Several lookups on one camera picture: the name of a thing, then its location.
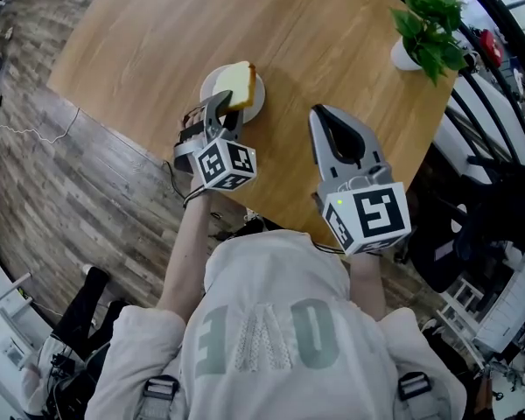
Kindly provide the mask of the white slatted shelf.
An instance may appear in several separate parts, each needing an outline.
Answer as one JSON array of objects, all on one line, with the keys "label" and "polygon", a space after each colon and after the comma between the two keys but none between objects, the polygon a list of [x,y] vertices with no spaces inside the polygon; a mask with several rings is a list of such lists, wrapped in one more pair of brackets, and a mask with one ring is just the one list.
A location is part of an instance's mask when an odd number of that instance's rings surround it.
[{"label": "white slatted shelf", "polygon": [[441,294],[444,307],[438,317],[481,368],[492,354],[504,351],[525,323],[525,253],[514,248],[512,257],[513,274],[497,297],[464,277]]}]

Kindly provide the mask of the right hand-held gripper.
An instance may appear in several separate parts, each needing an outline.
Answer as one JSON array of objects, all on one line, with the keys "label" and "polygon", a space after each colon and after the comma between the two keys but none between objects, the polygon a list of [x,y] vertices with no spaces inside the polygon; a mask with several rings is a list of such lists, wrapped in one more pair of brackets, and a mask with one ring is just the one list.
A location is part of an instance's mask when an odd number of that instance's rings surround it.
[{"label": "right hand-held gripper", "polygon": [[340,108],[316,104],[309,128],[321,181],[318,210],[345,255],[374,252],[399,242],[411,231],[403,183],[375,133]]}]

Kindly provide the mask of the white plate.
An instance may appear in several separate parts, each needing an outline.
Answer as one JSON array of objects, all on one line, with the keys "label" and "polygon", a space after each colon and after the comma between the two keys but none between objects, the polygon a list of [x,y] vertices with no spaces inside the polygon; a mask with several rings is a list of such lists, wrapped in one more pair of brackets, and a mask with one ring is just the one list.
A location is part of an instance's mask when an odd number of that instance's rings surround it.
[{"label": "white plate", "polygon": [[[199,99],[201,101],[205,100],[207,97],[212,95],[215,82],[217,81],[218,76],[226,69],[230,67],[230,64],[220,66],[214,69],[202,82],[199,91]],[[251,120],[255,119],[257,115],[263,108],[265,102],[266,90],[261,76],[255,74],[255,100],[254,104],[250,107],[247,107],[243,110],[243,123],[247,124]]]}]

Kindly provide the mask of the bread slice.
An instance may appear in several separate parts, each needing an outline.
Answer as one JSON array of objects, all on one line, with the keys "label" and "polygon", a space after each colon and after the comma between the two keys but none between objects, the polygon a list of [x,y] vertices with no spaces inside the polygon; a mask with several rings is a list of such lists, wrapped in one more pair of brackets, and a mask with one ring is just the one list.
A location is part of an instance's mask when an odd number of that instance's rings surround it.
[{"label": "bread slice", "polygon": [[241,61],[227,66],[217,77],[213,94],[230,91],[227,112],[251,107],[255,101],[256,67],[249,61]]}]

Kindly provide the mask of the potted green plant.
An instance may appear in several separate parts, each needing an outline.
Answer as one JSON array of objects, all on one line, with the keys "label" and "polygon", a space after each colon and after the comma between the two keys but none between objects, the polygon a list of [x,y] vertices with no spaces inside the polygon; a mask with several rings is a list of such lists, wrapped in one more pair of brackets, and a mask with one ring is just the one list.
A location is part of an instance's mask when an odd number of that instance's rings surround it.
[{"label": "potted green plant", "polygon": [[454,38],[461,25],[459,0],[403,0],[404,10],[393,9],[395,28],[410,59],[434,85],[448,70],[466,66],[464,51]]}]

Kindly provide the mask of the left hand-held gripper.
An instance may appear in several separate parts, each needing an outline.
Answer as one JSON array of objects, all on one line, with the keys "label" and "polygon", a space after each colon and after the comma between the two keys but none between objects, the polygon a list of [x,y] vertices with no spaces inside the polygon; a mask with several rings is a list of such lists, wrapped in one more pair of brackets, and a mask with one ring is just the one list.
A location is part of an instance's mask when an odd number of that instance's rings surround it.
[{"label": "left hand-held gripper", "polygon": [[257,176],[256,151],[238,143],[244,110],[227,113],[232,96],[231,90],[223,90],[206,98],[203,122],[183,129],[174,146],[175,168],[198,171],[206,189],[232,192]]}]

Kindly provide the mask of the person's white shirt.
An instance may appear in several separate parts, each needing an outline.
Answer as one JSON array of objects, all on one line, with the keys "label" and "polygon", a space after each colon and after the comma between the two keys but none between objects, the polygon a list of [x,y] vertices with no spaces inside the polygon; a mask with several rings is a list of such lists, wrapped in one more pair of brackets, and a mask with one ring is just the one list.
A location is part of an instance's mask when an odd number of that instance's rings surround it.
[{"label": "person's white shirt", "polygon": [[[85,420],[137,420],[145,383],[180,383],[170,420],[462,420],[466,390],[415,313],[380,321],[349,298],[340,260],[306,234],[226,241],[206,264],[205,296],[186,323],[128,306]],[[400,377],[426,373],[429,395],[402,402]]]}]

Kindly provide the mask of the person's black trousers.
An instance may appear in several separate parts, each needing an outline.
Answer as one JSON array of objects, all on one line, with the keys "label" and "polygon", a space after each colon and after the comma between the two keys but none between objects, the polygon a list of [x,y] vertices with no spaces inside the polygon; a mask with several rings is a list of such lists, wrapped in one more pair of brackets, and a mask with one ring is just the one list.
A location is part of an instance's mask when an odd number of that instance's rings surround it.
[{"label": "person's black trousers", "polygon": [[95,309],[109,279],[107,272],[92,266],[83,286],[52,330],[52,337],[71,348],[83,361],[111,340],[115,321],[129,305],[123,299],[111,301],[100,328],[89,335]]}]

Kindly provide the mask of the person's left hand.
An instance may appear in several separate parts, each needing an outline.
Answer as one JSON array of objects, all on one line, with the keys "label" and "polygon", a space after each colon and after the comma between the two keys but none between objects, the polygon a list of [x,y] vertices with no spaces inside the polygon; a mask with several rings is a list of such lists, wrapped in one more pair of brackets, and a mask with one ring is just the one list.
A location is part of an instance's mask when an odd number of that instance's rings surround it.
[{"label": "person's left hand", "polygon": [[204,130],[205,107],[198,106],[186,113],[182,119],[182,128],[185,132],[191,132],[192,136]]}]

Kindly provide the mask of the person's left forearm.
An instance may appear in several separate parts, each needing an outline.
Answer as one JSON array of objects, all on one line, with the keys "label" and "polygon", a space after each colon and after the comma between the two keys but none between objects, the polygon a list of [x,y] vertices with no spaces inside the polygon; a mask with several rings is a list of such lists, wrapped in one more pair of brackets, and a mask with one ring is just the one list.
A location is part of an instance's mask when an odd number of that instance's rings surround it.
[{"label": "person's left forearm", "polygon": [[211,194],[203,192],[187,203],[157,302],[158,309],[173,312],[186,323],[202,298],[211,202]]}]

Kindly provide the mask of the person's right forearm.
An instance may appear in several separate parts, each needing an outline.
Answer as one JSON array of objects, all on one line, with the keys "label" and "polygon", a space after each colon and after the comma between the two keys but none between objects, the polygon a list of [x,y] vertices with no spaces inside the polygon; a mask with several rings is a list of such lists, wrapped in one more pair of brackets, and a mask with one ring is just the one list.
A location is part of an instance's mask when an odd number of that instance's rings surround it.
[{"label": "person's right forearm", "polygon": [[350,263],[350,299],[375,321],[387,314],[382,285],[380,257],[367,253],[352,255]]}]

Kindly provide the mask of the black metal railing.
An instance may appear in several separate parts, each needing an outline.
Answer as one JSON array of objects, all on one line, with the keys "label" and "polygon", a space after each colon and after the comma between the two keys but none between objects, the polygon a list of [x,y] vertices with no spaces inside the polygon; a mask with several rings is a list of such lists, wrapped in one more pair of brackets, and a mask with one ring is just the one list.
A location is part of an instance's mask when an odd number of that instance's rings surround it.
[{"label": "black metal railing", "polygon": [[501,0],[464,0],[458,39],[476,65],[461,70],[449,107],[468,119],[484,155],[525,165],[525,33]]}]

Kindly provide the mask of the black office chair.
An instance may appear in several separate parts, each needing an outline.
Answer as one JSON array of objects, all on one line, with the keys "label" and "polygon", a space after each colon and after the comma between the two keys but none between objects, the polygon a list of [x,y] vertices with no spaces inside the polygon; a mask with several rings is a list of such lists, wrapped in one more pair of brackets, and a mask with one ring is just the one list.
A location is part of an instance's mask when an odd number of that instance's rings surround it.
[{"label": "black office chair", "polygon": [[409,259],[437,293],[464,272],[487,280],[490,263],[503,261],[499,242],[525,251],[525,165],[482,159],[493,168],[490,184],[463,175],[444,192],[429,185],[416,191],[416,230],[409,238]]}]

